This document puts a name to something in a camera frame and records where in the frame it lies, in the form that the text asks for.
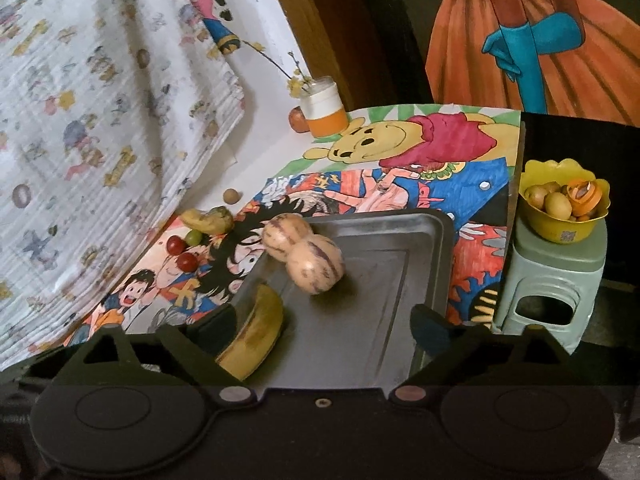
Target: screw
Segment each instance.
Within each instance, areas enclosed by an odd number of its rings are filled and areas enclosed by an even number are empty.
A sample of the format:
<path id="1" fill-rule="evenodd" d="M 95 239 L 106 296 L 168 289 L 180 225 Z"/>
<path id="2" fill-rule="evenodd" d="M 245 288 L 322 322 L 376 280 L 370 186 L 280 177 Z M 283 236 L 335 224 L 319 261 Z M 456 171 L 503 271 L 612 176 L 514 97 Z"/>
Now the screw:
<path id="1" fill-rule="evenodd" d="M 396 394 L 396 399 L 402 400 L 403 402 L 418 402 L 427 396 L 424 388 L 410 384 L 396 388 L 394 393 Z"/>
<path id="2" fill-rule="evenodd" d="M 330 399 L 316 399 L 316 406 L 318 408 L 328 408 L 331 405 L 332 402 Z"/>
<path id="3" fill-rule="evenodd" d="M 220 399 L 225 402 L 246 402 L 251 395 L 251 390 L 244 386 L 228 386 L 220 391 Z"/>

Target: yellow bowl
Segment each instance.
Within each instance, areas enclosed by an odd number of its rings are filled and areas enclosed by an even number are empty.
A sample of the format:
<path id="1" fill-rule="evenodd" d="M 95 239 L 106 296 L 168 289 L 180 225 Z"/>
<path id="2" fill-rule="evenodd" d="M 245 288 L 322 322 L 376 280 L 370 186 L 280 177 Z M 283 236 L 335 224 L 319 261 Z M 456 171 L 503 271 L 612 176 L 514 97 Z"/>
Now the yellow bowl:
<path id="1" fill-rule="evenodd" d="M 564 186 L 574 178 L 595 180 L 602 190 L 602 198 L 596 206 L 596 217 L 591 220 L 585 222 L 558 220 L 540 211 L 540 209 L 536 209 L 524 200 L 524 190 L 529 186 L 546 184 L 552 181 Z M 609 205 L 611 204 L 609 200 L 609 183 L 602 178 L 596 178 L 591 171 L 585 170 L 572 158 L 566 158 L 561 162 L 530 160 L 525 164 L 524 172 L 520 176 L 520 188 L 518 191 L 522 197 L 519 206 L 520 211 L 524 214 L 524 218 L 526 218 L 529 225 L 545 240 L 556 244 L 575 244 L 584 240 L 591 234 L 596 222 L 600 222 L 609 213 Z"/>

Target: stool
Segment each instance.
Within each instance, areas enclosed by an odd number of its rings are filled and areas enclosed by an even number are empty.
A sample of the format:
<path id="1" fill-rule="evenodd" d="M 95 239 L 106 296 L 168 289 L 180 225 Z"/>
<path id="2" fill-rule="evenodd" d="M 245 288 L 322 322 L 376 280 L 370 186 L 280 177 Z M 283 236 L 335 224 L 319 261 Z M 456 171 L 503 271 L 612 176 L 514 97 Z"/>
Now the stool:
<path id="1" fill-rule="evenodd" d="M 492 331 L 520 335 L 528 324 L 540 324 L 571 354 L 593 312 L 607 253 L 607 226 L 600 221 L 588 238 L 567 245 L 541 238 L 520 216 L 514 228 L 511 262 Z M 518 304 L 529 296 L 562 301 L 573 311 L 570 320 L 526 317 Z"/>

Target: winnie the pooh drawing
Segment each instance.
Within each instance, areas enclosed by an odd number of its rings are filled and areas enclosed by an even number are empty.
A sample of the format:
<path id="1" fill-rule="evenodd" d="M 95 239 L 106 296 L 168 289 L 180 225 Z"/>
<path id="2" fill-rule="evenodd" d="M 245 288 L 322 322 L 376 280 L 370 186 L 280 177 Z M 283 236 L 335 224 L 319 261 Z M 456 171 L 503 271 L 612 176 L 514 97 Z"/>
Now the winnie the pooh drawing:
<path id="1" fill-rule="evenodd" d="M 311 148 L 304 158 L 328 158 L 357 164 L 379 161 L 381 168 L 429 171 L 448 162 L 506 158 L 514 166 L 519 128 L 498 124 L 482 114 L 413 116 L 406 121 L 380 121 L 365 125 L 356 118 L 330 148 Z"/>

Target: cartoon hand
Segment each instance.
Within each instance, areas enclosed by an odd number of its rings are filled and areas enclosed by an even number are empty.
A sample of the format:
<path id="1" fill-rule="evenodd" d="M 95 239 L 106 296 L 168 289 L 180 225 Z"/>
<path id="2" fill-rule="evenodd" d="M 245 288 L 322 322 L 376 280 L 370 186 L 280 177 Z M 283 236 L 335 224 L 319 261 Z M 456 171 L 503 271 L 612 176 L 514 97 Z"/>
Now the cartoon hand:
<path id="1" fill-rule="evenodd" d="M 394 184 L 396 176 L 418 179 L 420 174 L 401 168 L 392 168 L 380 181 L 376 182 L 372 170 L 363 170 L 362 179 L 365 187 L 363 197 L 345 195 L 331 190 L 326 190 L 324 195 L 354 207 L 356 213 L 403 209 L 409 202 L 409 193 L 398 184 Z"/>
<path id="2" fill-rule="evenodd" d="M 516 76 L 520 75 L 521 72 L 511 58 L 511 54 L 507 48 L 507 43 L 504 41 L 504 36 L 500 29 L 492 32 L 486 37 L 484 45 L 482 46 L 482 53 L 494 56 L 495 63 L 498 68 L 504 70 L 504 73 L 511 82 L 516 81 Z"/>

